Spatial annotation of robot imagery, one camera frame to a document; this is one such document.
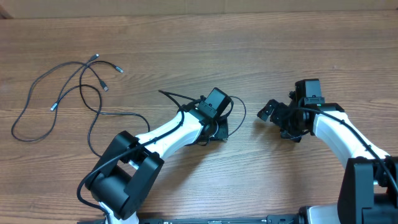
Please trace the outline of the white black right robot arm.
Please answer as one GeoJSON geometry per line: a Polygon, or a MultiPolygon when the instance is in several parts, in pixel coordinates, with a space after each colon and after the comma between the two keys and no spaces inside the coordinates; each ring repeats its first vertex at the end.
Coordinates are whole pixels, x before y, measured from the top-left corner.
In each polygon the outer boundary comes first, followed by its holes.
{"type": "Polygon", "coordinates": [[[361,134],[339,104],[269,100],[257,115],[277,125],[283,139],[316,136],[345,170],[338,201],[301,208],[297,223],[397,223],[397,158],[361,134]]]}

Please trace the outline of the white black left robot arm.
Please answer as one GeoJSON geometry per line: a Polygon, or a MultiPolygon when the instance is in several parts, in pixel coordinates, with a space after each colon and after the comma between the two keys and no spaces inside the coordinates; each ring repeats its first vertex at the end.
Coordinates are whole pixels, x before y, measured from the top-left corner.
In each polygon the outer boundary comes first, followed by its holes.
{"type": "Polygon", "coordinates": [[[166,158],[181,147],[227,137],[228,115],[220,109],[180,110],[148,133],[116,135],[80,187],[91,192],[105,223],[138,223],[136,212],[166,158]]]}

